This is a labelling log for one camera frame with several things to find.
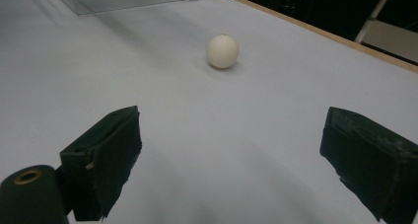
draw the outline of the white table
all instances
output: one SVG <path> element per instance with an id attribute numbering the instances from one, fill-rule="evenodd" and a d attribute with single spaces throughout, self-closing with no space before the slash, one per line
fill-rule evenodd
<path id="1" fill-rule="evenodd" d="M 206 62 L 216 34 L 239 42 L 233 68 Z M 59 0 L 0 0 L 0 180 L 57 168 L 132 105 L 144 147 L 104 223 L 377 223 L 319 155 L 328 108 L 418 142 L 418 74 L 242 3 L 78 17 Z"/>

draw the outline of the ping pong ball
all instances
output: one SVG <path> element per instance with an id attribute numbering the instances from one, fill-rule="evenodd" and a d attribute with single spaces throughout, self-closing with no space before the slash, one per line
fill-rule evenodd
<path id="1" fill-rule="evenodd" d="M 209 41 L 206 54 L 209 63 L 214 67 L 228 68 L 237 61 L 240 48 L 233 37 L 217 35 Z"/>

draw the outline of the table edge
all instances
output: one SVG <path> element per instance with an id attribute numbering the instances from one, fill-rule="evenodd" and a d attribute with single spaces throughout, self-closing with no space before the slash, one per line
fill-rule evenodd
<path id="1" fill-rule="evenodd" d="M 268 9 L 268 8 L 266 8 L 264 6 L 255 4 L 255 3 L 251 2 L 251 1 L 248 1 L 248 0 L 235 0 L 235 1 L 238 1 L 240 3 L 246 4 L 247 6 L 250 6 L 252 8 L 258 9 L 258 10 L 260 10 L 262 12 L 265 12 L 267 14 L 270 14 L 270 15 L 273 15 L 275 17 L 281 18 L 283 20 L 286 20 L 286 21 L 288 21 L 288 22 L 290 22 L 292 24 L 295 24 L 295 25 L 297 25 L 297 26 L 299 26 L 301 28 L 304 28 L 306 30 L 309 30 L 309 31 L 311 31 L 313 33 L 316 33 L 316 34 L 319 34 L 321 36 L 327 37 L 327 38 L 332 39 L 332 40 L 334 40 L 334 41 L 336 41 L 338 43 L 344 44 L 344 45 L 349 46 L 349 47 L 351 47 L 353 49 L 356 49 L 358 51 L 361 51 L 361 52 L 364 52 L 366 54 L 369 54 L 372 57 L 378 58 L 380 60 L 386 61 L 388 63 L 391 63 L 391 64 L 395 65 L 395 66 L 401 67 L 403 69 L 406 69 L 408 71 L 411 71 L 411 72 L 414 72 L 414 73 L 417 73 L 418 74 L 418 66 L 415 66 L 415 65 L 413 65 L 411 63 L 408 63 L 406 61 L 403 61 L 401 59 L 398 59 L 398 58 L 392 57 L 390 55 L 381 53 L 381 52 L 379 52 L 377 50 L 374 50 L 374 49 L 365 47 L 365 46 L 363 46 L 363 45 L 361 45 L 359 43 L 356 43 L 356 42 L 351 41 L 349 39 L 346 39 L 344 37 L 340 37 L 340 36 L 334 35 L 332 33 L 329 33 L 327 31 L 321 30 L 321 29 L 319 29 L 317 27 L 314 27 L 314 26 L 309 25 L 307 23 L 304 23 L 302 21 L 293 19 L 293 18 L 291 18 L 289 16 L 286 16 L 284 14 L 280 14 L 280 13 L 274 11 L 274 10 L 271 10 L 271 9 Z"/>

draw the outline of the black cylinder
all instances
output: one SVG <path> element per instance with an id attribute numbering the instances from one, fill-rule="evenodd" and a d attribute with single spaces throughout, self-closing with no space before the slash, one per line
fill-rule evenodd
<path id="1" fill-rule="evenodd" d="M 25 168 L 0 186 L 0 224 L 68 224 L 55 171 Z"/>

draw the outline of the table surface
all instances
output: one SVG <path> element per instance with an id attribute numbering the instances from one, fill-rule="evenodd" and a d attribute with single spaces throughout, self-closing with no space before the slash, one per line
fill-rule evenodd
<path id="1" fill-rule="evenodd" d="M 227 70 L 206 61 L 217 34 L 241 47 Z M 143 151 L 104 223 L 377 223 L 319 155 L 326 113 L 418 142 L 417 92 L 418 74 L 234 0 L 83 17 L 0 0 L 0 180 L 139 107 Z"/>

